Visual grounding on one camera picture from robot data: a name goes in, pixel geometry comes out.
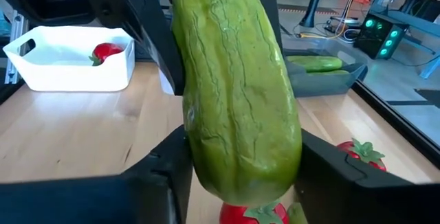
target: red tomato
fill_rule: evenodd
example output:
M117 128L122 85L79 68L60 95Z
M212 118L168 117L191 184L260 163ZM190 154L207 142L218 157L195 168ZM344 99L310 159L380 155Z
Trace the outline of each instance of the red tomato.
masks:
M289 224L289 216L279 201L262 208L237 207L223 203L220 224Z
M101 65L107 57L118 54L122 51L123 49L121 49L121 47L113 43L102 43L95 47L90 56L90 60L93 61L93 66L98 66Z
M355 159L360 159L361 161L379 168L380 170L386 171L386 167L382 161L382 158L384 158L385 155L374 151L373 144L370 142L361 144L356 139L353 139L353 141L343 142L336 147L348 153Z

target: floor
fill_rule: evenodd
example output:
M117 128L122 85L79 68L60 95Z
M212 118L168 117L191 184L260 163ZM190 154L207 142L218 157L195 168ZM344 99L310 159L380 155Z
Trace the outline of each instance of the floor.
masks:
M341 12L346 2L347 0L320 0L319 6ZM278 3L307 6L309 0L278 0ZM354 3L349 16L359 17L363 20L368 8L368 6ZM304 13L280 12L280 23L290 32L295 28L297 33L312 31L323 34L324 30L321 23L324 23L330 17L329 15L316 14L316 26L310 30L309 28L297 26L303 16ZM411 34L422 40L424 44L437 44L438 47L440 43L439 40L425 36L417 30L411 30ZM283 46L286 47L289 44L284 42ZM385 101L425 100L414 89L440 89L440 69L436 70L429 79L424 80L419 77L419 73L424 66L414 67L413 65L424 64L429 59L423 52L401 43L391 60L368 59L369 72L364 82ZM435 106L393 106L393 108L440 145L440 109Z

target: white plastic bin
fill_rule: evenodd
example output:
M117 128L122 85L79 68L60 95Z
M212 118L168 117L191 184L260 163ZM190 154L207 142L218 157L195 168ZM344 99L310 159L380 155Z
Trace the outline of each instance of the white plastic bin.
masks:
M35 48L20 56L20 46ZM115 43L124 51L91 66L95 46ZM3 48L35 91L119 91L129 85L135 67L134 40L123 29L105 27L36 27Z

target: gray tray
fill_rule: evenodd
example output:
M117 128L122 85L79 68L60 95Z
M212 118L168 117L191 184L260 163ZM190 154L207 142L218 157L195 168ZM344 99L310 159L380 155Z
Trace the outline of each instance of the gray tray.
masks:
M285 56L336 56L344 64L341 69L350 72L346 75L310 75L299 65L285 61L287 73L295 97L314 97L346 94L357 79L363 80L367 72L368 59L352 47L343 45L335 39L300 38L283 41Z

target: green led light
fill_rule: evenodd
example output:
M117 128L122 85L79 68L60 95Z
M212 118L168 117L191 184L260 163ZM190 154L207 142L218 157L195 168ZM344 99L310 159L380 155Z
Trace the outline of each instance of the green led light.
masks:
M365 26L366 27L371 27L373 25L373 23L374 22L372 20L367 20L366 23L365 23Z

